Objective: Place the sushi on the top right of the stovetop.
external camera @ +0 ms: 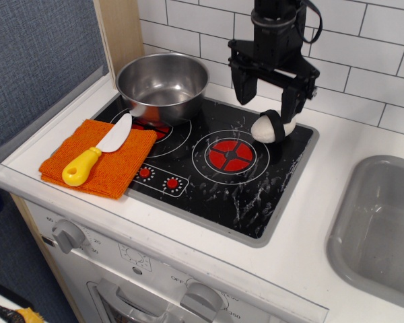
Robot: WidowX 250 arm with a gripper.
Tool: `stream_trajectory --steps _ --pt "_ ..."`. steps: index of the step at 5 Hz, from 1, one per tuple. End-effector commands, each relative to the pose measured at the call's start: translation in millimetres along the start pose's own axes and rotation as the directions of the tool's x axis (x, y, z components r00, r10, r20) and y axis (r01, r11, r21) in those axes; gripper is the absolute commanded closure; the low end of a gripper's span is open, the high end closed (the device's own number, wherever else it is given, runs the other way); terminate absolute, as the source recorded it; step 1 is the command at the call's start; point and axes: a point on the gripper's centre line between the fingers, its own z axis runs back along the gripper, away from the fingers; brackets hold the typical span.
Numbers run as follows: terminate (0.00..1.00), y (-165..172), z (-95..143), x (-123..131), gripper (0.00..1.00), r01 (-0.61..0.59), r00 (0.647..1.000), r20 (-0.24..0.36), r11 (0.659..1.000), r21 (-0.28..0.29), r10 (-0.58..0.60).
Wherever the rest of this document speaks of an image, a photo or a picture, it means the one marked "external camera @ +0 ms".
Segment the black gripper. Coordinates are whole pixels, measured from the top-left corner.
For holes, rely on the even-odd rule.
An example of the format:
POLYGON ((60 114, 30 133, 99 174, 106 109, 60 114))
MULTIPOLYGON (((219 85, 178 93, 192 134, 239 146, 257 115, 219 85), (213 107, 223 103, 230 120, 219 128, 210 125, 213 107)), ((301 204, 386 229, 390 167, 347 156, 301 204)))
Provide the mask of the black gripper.
POLYGON ((288 124, 300 113, 306 99, 316 94, 320 72, 304 59, 305 23, 254 26, 254 39, 230 40, 229 66, 236 99, 246 105, 257 94, 257 80, 283 88, 281 122, 288 124))

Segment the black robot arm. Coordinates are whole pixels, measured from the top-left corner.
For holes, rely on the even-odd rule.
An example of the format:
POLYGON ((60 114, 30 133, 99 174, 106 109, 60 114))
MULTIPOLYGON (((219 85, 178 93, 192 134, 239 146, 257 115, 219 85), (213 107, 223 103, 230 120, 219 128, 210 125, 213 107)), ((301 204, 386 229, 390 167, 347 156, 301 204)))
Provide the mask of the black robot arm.
POLYGON ((314 43, 323 31, 318 25, 310 40, 304 36, 306 12, 321 12, 311 1, 255 1, 250 18, 252 40, 229 41, 229 66, 237 100, 245 105, 257 94, 257 81, 282 88, 282 123, 289 123, 316 93, 319 70, 301 53, 303 44, 314 43))

